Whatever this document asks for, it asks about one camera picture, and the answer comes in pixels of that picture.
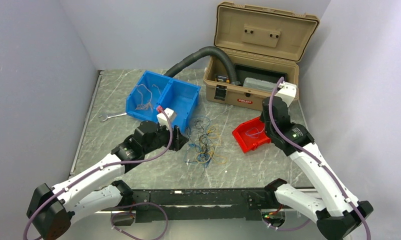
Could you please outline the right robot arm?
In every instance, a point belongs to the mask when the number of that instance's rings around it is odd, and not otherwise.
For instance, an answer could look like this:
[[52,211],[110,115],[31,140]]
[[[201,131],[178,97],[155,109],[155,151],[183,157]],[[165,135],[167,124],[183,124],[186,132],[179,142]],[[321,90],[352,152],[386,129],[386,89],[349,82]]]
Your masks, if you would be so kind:
[[278,178],[265,186],[264,202],[271,208],[288,206],[314,222],[327,240],[342,240],[373,212],[369,201],[360,201],[327,164],[307,128],[291,121],[288,105],[277,96],[262,101],[259,117],[271,143],[297,164],[319,198],[312,197]]

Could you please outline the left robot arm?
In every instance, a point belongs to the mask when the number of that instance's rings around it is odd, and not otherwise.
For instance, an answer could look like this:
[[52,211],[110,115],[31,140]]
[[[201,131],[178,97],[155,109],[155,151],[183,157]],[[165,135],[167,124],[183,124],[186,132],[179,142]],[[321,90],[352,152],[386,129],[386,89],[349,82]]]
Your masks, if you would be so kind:
[[141,163],[155,160],[167,151],[179,151],[189,139],[175,125],[143,121],[102,160],[78,175],[48,186],[35,188],[26,216],[22,238],[28,238],[31,225],[39,239],[56,240],[72,224],[108,208],[126,210],[133,202],[133,190],[117,180]]

